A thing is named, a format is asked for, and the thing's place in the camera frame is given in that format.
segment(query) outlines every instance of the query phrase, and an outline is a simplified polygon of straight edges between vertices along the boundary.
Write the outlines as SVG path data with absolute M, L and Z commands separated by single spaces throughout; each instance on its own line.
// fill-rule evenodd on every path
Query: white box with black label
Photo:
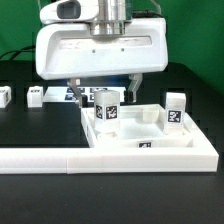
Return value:
M 27 93 L 28 107 L 42 107 L 43 105 L 43 87 L 30 87 Z
M 94 93 L 95 129 L 101 133 L 117 132 L 120 128 L 120 93 L 102 90 Z
M 183 135 L 185 107 L 186 95 L 184 93 L 168 92 L 166 94 L 164 134 Z
M 11 99 L 11 88 L 9 86 L 0 87 L 0 108 L 5 108 Z

